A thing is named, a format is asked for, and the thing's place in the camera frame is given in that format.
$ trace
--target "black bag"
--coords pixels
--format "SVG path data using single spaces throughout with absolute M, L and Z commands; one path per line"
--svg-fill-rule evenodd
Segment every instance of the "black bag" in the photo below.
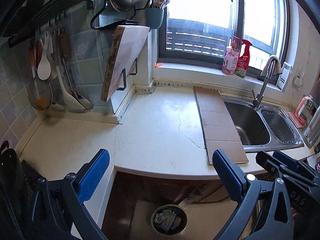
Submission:
M 20 160 L 15 150 L 9 148 L 9 142 L 5 141 L 0 147 L 1 239 L 25 239 L 30 203 Z

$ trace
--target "dish soap bottle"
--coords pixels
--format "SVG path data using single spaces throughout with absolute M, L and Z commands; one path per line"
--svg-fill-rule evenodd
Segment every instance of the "dish soap bottle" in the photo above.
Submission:
M 236 70 L 240 54 L 240 39 L 233 36 L 231 46 L 226 47 L 221 71 L 226 75 L 233 75 Z
M 252 43 L 247 40 L 242 40 L 242 44 L 245 45 L 244 47 L 244 53 L 241 57 L 238 59 L 237 67 L 235 74 L 239 77 L 244 78 L 245 73 L 247 72 L 249 61 L 250 61 L 250 46 L 252 46 Z

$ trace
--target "utensil holder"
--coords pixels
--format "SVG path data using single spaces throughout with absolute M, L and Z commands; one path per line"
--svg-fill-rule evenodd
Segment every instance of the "utensil holder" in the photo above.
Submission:
M 162 25 L 164 9 L 146 8 L 146 26 L 150 29 L 159 29 Z

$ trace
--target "gooseneck faucet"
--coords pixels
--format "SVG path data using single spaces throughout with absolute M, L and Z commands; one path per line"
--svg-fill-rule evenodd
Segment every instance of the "gooseneck faucet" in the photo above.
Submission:
M 252 94 L 253 94 L 253 98 L 254 98 L 254 100 L 252 101 L 252 104 L 256 108 L 258 108 L 260 106 L 260 103 L 261 103 L 261 101 L 263 99 L 264 90 L 266 89 L 266 86 L 267 86 L 268 82 L 270 82 L 270 79 L 273 76 L 273 73 L 275 71 L 276 61 L 277 60 L 275 58 L 272 58 L 270 60 L 270 63 L 269 63 L 268 69 L 267 69 L 267 76 L 264 79 L 264 82 L 263 82 L 263 85 L 262 85 L 260 93 L 258 93 L 257 96 L 256 96 L 254 94 L 254 91 L 252 90 Z

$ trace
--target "towel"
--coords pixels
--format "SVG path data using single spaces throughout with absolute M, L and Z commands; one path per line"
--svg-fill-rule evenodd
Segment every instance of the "towel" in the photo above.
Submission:
M 273 75 L 276 76 L 276 75 L 279 75 L 279 74 L 282 74 L 282 68 L 281 68 L 281 62 L 280 60 L 278 59 L 278 57 L 276 55 L 271 55 L 270 58 L 268 59 L 262 73 L 261 73 L 261 77 L 266 77 L 268 75 L 268 66 L 270 64 L 270 61 L 271 59 L 276 59 L 276 64 L 275 64 L 275 70 L 273 72 Z

